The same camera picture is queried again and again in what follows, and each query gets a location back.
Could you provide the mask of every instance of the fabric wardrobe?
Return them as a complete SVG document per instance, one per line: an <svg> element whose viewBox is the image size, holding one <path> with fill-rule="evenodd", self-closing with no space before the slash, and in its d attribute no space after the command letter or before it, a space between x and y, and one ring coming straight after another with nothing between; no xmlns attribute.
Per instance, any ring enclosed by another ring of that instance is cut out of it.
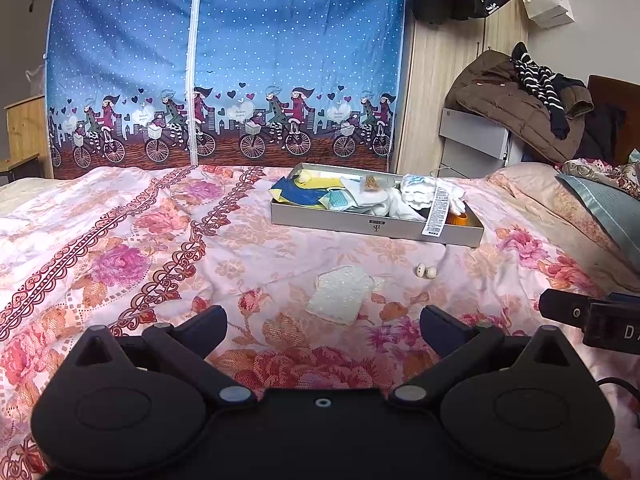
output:
<svg viewBox="0 0 640 480"><path fill-rule="evenodd" d="M97 166L388 167L404 0L54 0L57 178Z"/></svg>

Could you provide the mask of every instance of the pink floral bedding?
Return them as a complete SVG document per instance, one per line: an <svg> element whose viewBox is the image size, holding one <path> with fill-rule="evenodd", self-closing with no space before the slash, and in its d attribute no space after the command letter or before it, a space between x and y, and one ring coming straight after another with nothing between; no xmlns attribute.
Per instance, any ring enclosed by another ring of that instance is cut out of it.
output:
<svg viewBox="0 0 640 480"><path fill-rule="evenodd" d="M248 387L388 392L437 360L418 329L425 304L531 334L546 322L537 310L546 288L593 296L639 290L620 261L579 231L566 238L571 251L552 244L536 227L544 212L488 180L457 182L486 228L471 250L272 225L267 190L284 173L98 168L0 219L0 478L44 471L31 409L92 324L139 333L220 304L228 333L209 360ZM435 280L414 275L420 262L438 267ZM316 277L349 265L377 283L356 325L307 314ZM617 281L602 269L621 269ZM638 358L588 349L579 331L563 330L594 376L638 385ZM623 390L604 391L616 435L603 469L615 479L640 478L640 406Z"/></svg>

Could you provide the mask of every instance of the decorative border pattern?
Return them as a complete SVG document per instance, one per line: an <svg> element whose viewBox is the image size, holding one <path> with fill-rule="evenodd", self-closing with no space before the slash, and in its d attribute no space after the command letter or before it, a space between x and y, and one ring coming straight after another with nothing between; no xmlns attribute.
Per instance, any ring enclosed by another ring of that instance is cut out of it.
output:
<svg viewBox="0 0 640 480"><path fill-rule="evenodd" d="M31 433L20 444L9 447L6 455L0 459L2 480L31 480L34 475L40 476L46 471L47 467Z"/></svg>
<svg viewBox="0 0 640 480"><path fill-rule="evenodd" d="M44 301L46 294L66 276L67 271L78 262L78 258L88 253L89 248L97 244L127 217L148 210L156 202L161 189L180 182L192 169L193 166L180 168L171 171L160 180L153 178L150 185L131 202L124 206L117 206L102 215L94 227L54 254L51 260L26 280L0 312L0 341L8 339L11 330L20 326L22 320L33 313L34 306Z"/></svg>
<svg viewBox="0 0 640 480"><path fill-rule="evenodd" d="M132 300L130 307L123 311L118 320L110 326L111 333L123 335L123 330L135 330L141 323L141 317L151 312L155 305L167 300L179 300L178 282L190 278L196 273L195 263L206 253L203 236L216 236L217 230L230 224L226 217L240 209L238 201L247 197L247 191L254 188L256 182L265 176L263 168L248 168L240 175L233 189L209 211L200 222L191 222L188 242L180 245L180 250L172 254L170 261L156 270L151 281L145 283Z"/></svg>

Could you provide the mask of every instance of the heart illustration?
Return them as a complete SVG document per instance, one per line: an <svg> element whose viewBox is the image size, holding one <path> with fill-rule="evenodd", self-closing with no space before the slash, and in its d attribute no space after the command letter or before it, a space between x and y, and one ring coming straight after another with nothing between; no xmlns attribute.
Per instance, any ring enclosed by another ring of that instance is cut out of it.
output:
<svg viewBox="0 0 640 480"><path fill-rule="evenodd" d="M70 134L72 131L76 129L78 125L78 118L75 115L72 115L62 121L62 131L66 134Z"/></svg>
<svg viewBox="0 0 640 480"><path fill-rule="evenodd" d="M133 119L134 124L139 124L140 126L147 126L151 121L154 120L154 114L156 113L155 108L151 105L146 106L146 103L142 103L142 106L139 110L135 110L131 114L131 118Z"/></svg>
<svg viewBox="0 0 640 480"><path fill-rule="evenodd" d="M347 103L341 103L338 106L331 106L326 110L327 118L331 119L334 123L341 123L349 118L351 113L351 107Z"/></svg>
<svg viewBox="0 0 640 480"><path fill-rule="evenodd" d="M247 119L254 116L254 104L251 101L244 101L239 106L232 106L226 111L229 118L244 123Z"/></svg>

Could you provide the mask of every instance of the floral pillowcase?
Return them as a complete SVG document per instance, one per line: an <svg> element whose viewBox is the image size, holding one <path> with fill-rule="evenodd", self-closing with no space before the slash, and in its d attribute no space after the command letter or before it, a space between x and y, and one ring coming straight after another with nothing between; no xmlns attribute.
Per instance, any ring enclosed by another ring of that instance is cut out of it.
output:
<svg viewBox="0 0 640 480"><path fill-rule="evenodd" d="M556 177L558 174L559 172L552 166L537 162L523 162L497 171L487 179L503 188L505 186L515 188L569 222L604 250L621 257L620 248L573 191Z"/></svg>

